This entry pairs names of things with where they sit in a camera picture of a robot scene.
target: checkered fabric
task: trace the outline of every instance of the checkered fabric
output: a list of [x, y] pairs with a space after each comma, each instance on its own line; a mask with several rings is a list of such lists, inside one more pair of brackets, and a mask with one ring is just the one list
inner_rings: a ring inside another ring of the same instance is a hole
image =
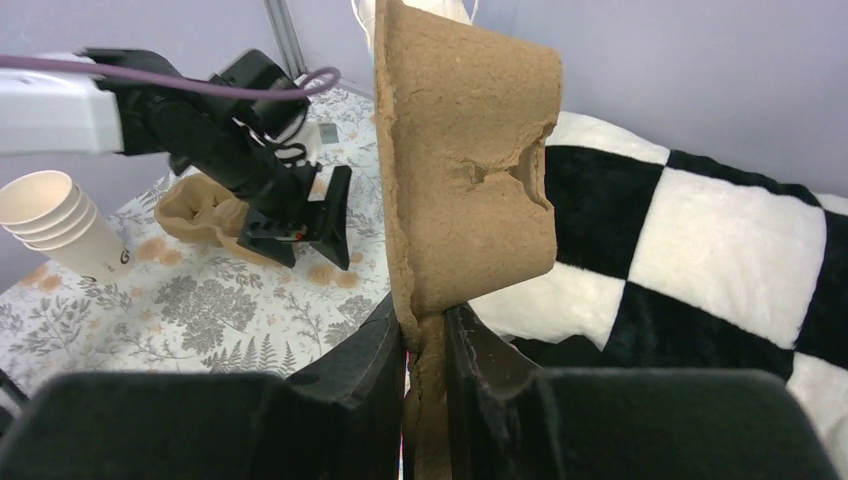
[[822, 434], [848, 415], [848, 201], [583, 115], [560, 116], [546, 157], [557, 264], [470, 302], [484, 324], [587, 337], [599, 366], [765, 370]]

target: white paper cup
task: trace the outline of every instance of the white paper cup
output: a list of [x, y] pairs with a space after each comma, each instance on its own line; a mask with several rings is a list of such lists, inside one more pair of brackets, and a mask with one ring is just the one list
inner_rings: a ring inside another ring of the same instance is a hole
[[85, 221], [84, 218], [86, 213], [88, 213], [88, 210], [92, 208], [97, 209], [94, 202], [88, 198], [88, 195], [86, 195], [85, 192], [80, 192], [74, 208], [72, 208], [64, 218], [60, 219], [55, 224], [35, 232], [13, 233], [12, 236], [24, 243], [35, 245], [38, 242], [43, 242], [62, 235], [71, 228], [83, 223]]
[[38, 232], [65, 218], [79, 195], [79, 188], [64, 172], [24, 175], [0, 189], [0, 224], [16, 234]]
[[130, 252], [92, 203], [83, 221], [56, 237], [24, 245], [90, 282], [112, 283], [132, 269]]

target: tablecloth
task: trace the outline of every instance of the tablecloth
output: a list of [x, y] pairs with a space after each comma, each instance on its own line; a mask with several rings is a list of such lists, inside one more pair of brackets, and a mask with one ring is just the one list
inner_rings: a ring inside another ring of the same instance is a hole
[[339, 88], [313, 102], [310, 120], [335, 123], [340, 139], [319, 161], [353, 168], [349, 271], [307, 246], [290, 270], [169, 237], [152, 212], [168, 175], [109, 219], [135, 252], [129, 276], [94, 285], [47, 262], [0, 295], [0, 368], [28, 394], [83, 370], [286, 376], [353, 333], [389, 291], [374, 105]]

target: floral tablecloth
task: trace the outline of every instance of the floral tablecloth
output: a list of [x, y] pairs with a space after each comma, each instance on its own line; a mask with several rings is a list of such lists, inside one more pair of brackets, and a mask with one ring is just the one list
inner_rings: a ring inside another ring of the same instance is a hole
[[374, 105], [341, 89], [313, 101], [310, 120], [339, 130], [319, 161], [353, 168], [348, 272], [307, 246], [289, 270], [169, 237], [152, 212], [167, 176], [110, 219], [135, 252], [129, 276], [92, 285], [48, 262], [0, 296], [0, 368], [28, 394], [83, 370], [285, 376], [353, 333], [389, 291]]

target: gray wall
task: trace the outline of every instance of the gray wall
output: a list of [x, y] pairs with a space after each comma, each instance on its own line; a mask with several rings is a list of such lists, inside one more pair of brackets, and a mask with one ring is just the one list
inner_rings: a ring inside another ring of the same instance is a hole
[[[307, 66], [372, 92], [349, 2], [324, 1], [288, 0]], [[480, 0], [475, 23], [556, 48], [565, 109], [848, 195], [845, 0]]]
[[[206, 78], [248, 48], [280, 61], [263, 0], [5, 0], [0, 51], [36, 54], [83, 47], [144, 48], [187, 76]], [[113, 212], [167, 172], [161, 155], [2, 158], [0, 184], [36, 170], [68, 172], [101, 211]], [[45, 260], [0, 232], [0, 291]]]

